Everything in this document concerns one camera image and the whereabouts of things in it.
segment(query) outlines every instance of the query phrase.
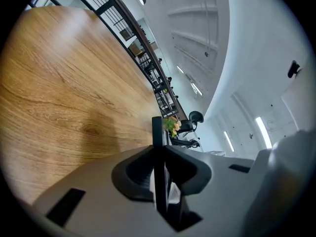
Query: fluorescent light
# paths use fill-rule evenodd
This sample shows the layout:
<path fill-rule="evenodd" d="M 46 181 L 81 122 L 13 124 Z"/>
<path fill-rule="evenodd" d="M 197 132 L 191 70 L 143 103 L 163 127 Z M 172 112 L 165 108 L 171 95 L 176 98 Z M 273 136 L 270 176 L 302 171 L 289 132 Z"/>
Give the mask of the fluorescent light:
<path fill-rule="evenodd" d="M 139 0 L 142 5 L 146 3 L 146 0 Z"/>
<path fill-rule="evenodd" d="M 179 68 L 179 66 L 177 66 L 177 68 L 184 74 L 183 70 Z"/>
<path fill-rule="evenodd" d="M 264 140 L 265 140 L 267 149 L 272 148 L 272 145 L 271 145 L 271 141 L 270 141 L 268 132 L 267 132 L 267 130 L 266 130 L 265 125 L 264 125 L 263 122 L 262 122 L 261 117 L 256 118 L 256 122 L 257 122 L 257 124 L 258 124 L 258 126 L 259 126 L 259 128 L 260 128 L 260 131 L 261 131 L 261 133 L 262 133 L 262 136 L 263 136 L 263 138 L 264 138 Z"/>
<path fill-rule="evenodd" d="M 224 134 L 226 136 L 226 139 L 228 140 L 229 145 L 231 146 L 232 151 L 235 152 L 235 150 L 234 150 L 234 148 L 232 146 L 231 140 L 228 138 L 227 132 L 224 132 Z"/>
<path fill-rule="evenodd" d="M 198 89 L 198 87 L 196 87 L 196 85 L 195 85 L 193 82 L 192 82 L 192 85 L 193 85 L 194 88 L 197 89 L 198 93 L 199 93 L 201 96 L 203 96 L 202 92 L 200 92 L 200 90 Z"/>

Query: yellow flower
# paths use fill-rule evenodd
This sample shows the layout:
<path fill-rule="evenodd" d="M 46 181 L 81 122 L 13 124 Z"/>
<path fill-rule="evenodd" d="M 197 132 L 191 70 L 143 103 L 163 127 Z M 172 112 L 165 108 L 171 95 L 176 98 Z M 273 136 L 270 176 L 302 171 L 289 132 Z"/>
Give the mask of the yellow flower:
<path fill-rule="evenodd" d="M 179 126 L 177 123 L 175 123 L 175 124 L 174 124 L 174 129 L 175 129 L 176 131 L 179 131 L 179 130 L 180 130 L 180 126 Z"/>

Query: wood grain surface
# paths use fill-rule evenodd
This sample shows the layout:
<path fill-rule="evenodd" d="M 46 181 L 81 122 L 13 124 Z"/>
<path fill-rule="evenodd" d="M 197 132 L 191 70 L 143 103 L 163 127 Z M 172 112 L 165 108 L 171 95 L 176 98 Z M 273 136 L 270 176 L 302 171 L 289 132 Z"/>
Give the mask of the wood grain surface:
<path fill-rule="evenodd" d="M 89 10 L 24 12 L 0 57 L 1 167 L 32 203 L 78 166 L 152 143 L 149 82 Z"/>

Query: black slot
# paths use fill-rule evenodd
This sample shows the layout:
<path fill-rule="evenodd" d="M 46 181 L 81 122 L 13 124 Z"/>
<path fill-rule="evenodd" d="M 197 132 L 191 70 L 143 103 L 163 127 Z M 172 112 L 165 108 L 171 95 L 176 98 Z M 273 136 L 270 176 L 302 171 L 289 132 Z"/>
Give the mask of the black slot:
<path fill-rule="evenodd" d="M 229 168 L 239 171 L 239 172 L 243 172 L 243 173 L 248 173 L 250 168 L 249 167 L 245 167 L 245 166 L 241 166 L 241 165 L 237 165 L 237 164 L 232 164 L 229 166 Z"/>
<path fill-rule="evenodd" d="M 47 213 L 46 217 L 63 227 L 84 194 L 85 191 L 71 188 Z"/>

